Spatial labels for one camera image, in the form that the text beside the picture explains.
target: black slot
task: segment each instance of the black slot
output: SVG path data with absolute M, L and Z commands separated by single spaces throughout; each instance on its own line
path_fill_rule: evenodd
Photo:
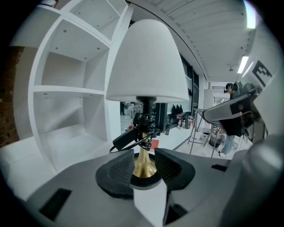
M 186 215 L 188 212 L 180 205 L 173 204 L 173 206 L 169 206 L 169 210 L 167 216 L 165 217 L 165 225 L 178 220 L 182 216 Z
M 224 166 L 224 165 L 214 164 L 214 165 L 211 166 L 211 168 L 218 169 L 218 170 L 220 170 L 220 171 L 225 172 L 228 167 L 227 167 L 227 166 Z
M 40 213 L 51 221 L 54 221 L 70 194 L 70 190 L 63 188 L 58 189 L 56 193 L 39 210 Z

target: ceiling light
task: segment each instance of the ceiling light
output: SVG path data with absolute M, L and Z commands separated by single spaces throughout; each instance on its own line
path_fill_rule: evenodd
M 256 28 L 256 10 L 247 1 L 244 1 L 247 12 L 247 28 Z
M 247 63 L 247 61 L 248 61 L 248 56 L 243 56 L 243 58 L 242 58 L 242 60 L 241 60 L 241 65 L 240 65 L 240 68 L 239 68 L 239 70 L 238 70 L 238 73 L 242 73 L 243 72 L 243 70 L 244 70 L 244 68 L 245 68 L 245 65 L 246 65 L 246 63 Z
M 242 78 L 247 74 L 247 72 L 249 71 L 250 67 L 252 66 L 253 62 L 249 65 L 248 69 L 245 71 L 245 73 L 243 74 Z

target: white shelving unit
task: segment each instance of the white shelving unit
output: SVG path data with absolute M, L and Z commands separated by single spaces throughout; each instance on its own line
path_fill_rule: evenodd
M 115 128 L 120 132 L 111 123 L 115 115 L 119 119 L 119 106 L 105 93 L 132 12 L 124 0 L 38 5 L 11 43 L 36 48 L 29 121 L 41 155 L 56 172 L 107 154 Z

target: gold lamp base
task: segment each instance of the gold lamp base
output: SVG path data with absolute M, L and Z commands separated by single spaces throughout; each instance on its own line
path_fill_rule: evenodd
M 149 152 L 143 148 L 140 148 L 139 156 L 135 158 L 134 164 L 133 174 L 140 178 L 151 177 L 157 171 L 155 162 L 149 158 Z

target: black bag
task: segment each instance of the black bag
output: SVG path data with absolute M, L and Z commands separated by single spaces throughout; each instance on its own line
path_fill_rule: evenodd
M 177 109 L 177 114 L 180 114 L 181 113 L 181 109 L 179 108 L 178 105 L 177 105 L 176 109 Z
M 175 119 L 176 115 L 177 115 L 177 110 L 176 107 L 173 105 L 171 118 Z

